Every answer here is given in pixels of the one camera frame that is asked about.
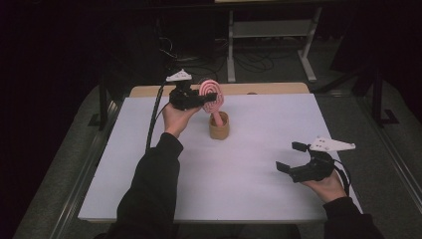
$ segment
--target black sleeve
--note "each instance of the black sleeve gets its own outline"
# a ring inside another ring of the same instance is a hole
[[[161,135],[157,146],[139,161],[106,238],[170,238],[182,150],[172,134]]]
[[[323,206],[328,220],[324,225],[325,239],[384,238],[369,214],[361,214],[350,197],[341,197]]]

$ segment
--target wooden cup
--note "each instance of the wooden cup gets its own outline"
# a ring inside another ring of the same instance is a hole
[[[223,126],[217,126],[214,120],[213,115],[210,116],[209,121],[209,129],[210,129],[210,136],[214,139],[223,140],[227,136],[229,136],[230,131],[230,124],[229,124],[229,116],[225,112],[218,113],[223,121]]]

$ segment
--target lollipop stick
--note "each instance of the lollipop stick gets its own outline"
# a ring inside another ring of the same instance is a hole
[[[213,112],[212,116],[214,118],[215,124],[217,126],[224,126],[223,120],[221,119],[220,113],[217,112]]]

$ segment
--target person's left hand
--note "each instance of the person's left hand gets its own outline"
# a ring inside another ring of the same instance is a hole
[[[201,108],[189,109],[181,111],[176,109],[172,104],[168,104],[162,111],[164,118],[164,131],[179,137],[186,129],[190,118]]]

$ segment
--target white table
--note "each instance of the white table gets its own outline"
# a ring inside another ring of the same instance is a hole
[[[124,101],[80,219],[115,221],[117,206],[144,154],[154,102],[151,97]],[[167,102],[168,98],[163,97],[161,105]],[[225,140],[209,137],[209,115],[203,111],[190,120],[180,137],[184,150],[179,157],[175,222],[325,220],[320,199],[276,169],[276,161],[291,166],[310,161],[308,153],[291,149],[292,141],[311,143],[318,135],[330,137],[314,95],[226,96],[221,111],[230,117],[231,131]],[[162,132],[163,122],[159,118],[151,145],[156,145]],[[336,152],[331,156],[339,159]]]

